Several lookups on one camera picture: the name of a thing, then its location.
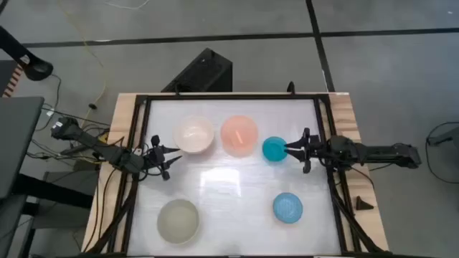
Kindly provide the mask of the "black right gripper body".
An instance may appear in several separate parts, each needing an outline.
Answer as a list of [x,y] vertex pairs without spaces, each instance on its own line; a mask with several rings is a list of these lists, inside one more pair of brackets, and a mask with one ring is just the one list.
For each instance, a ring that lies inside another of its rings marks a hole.
[[311,171],[311,158],[318,158],[318,152],[323,149],[323,142],[320,135],[311,135],[310,129],[304,128],[301,147],[304,151],[303,172],[307,174]]

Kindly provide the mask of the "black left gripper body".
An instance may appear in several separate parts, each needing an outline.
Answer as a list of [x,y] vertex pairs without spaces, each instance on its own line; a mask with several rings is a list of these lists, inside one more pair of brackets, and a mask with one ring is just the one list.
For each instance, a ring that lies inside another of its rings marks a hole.
[[[166,160],[165,154],[161,150],[160,138],[158,135],[151,137],[151,148],[144,156],[143,173],[147,176],[161,176],[164,181],[170,179],[167,169],[163,169],[163,162]],[[150,173],[151,168],[157,168],[158,173]]]

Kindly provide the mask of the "small teal bowl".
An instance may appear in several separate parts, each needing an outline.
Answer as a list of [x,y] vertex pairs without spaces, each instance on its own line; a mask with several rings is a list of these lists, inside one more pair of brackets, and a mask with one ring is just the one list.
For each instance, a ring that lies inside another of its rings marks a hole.
[[270,162],[279,162],[286,158],[285,152],[286,142],[277,136],[267,138],[262,145],[262,153]]

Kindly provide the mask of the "large pink bowl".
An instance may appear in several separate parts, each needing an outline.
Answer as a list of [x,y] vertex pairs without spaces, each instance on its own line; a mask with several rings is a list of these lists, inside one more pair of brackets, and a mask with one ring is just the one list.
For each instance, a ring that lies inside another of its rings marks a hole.
[[233,157],[250,156],[258,142],[258,128],[255,121],[244,115],[234,115],[222,124],[220,138],[224,150]]

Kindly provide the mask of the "large white bowl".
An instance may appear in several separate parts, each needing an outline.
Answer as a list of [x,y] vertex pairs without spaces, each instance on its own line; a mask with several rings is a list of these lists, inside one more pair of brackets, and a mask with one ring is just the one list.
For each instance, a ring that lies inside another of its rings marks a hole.
[[183,152],[203,153],[214,141],[214,126],[208,118],[189,116],[174,126],[173,136],[176,146]]

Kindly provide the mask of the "small light blue bowl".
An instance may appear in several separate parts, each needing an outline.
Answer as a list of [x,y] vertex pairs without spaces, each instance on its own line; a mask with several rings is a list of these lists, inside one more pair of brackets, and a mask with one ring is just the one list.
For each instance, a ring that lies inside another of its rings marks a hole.
[[302,217],[303,204],[293,193],[280,193],[273,200],[273,213],[284,224],[294,224]]

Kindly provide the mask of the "large grey-green bowl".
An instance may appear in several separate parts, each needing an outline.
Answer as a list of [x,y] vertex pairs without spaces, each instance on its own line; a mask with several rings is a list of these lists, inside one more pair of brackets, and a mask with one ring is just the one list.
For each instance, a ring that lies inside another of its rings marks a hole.
[[159,235],[171,244],[184,244],[197,233],[200,216],[197,207],[185,199],[174,199],[165,204],[157,218]]

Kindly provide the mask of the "small black cone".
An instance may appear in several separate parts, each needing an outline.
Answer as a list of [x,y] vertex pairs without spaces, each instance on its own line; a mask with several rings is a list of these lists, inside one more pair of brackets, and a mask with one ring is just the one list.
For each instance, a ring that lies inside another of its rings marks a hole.
[[356,210],[363,211],[363,210],[372,210],[374,206],[370,203],[364,201],[360,196],[356,197]]

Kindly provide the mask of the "black box case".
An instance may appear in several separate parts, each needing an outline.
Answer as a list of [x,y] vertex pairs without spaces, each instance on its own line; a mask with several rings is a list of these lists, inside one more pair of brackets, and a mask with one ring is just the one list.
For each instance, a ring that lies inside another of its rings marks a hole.
[[206,48],[161,92],[231,92],[232,86],[233,63]]

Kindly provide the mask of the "grey furniture leg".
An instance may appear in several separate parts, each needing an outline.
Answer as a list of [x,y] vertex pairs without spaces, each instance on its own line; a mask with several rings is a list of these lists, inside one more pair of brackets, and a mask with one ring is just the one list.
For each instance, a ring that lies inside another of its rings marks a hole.
[[427,138],[427,143],[429,145],[440,145],[448,141],[452,141],[453,145],[459,149],[459,127],[453,128],[446,133]]

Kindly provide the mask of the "grey desk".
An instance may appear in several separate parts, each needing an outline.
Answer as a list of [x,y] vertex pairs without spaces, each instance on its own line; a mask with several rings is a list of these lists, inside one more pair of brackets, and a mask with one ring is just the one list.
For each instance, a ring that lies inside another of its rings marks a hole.
[[43,103],[43,97],[0,98],[0,199],[11,193]]

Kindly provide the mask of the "orange black striped item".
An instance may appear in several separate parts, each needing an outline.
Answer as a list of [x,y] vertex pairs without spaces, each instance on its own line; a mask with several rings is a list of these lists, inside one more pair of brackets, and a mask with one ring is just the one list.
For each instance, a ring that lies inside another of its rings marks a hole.
[[2,97],[12,97],[13,96],[16,86],[18,85],[23,72],[24,70],[19,64],[14,68],[11,78],[9,79],[6,85],[6,89],[3,91],[1,95]]

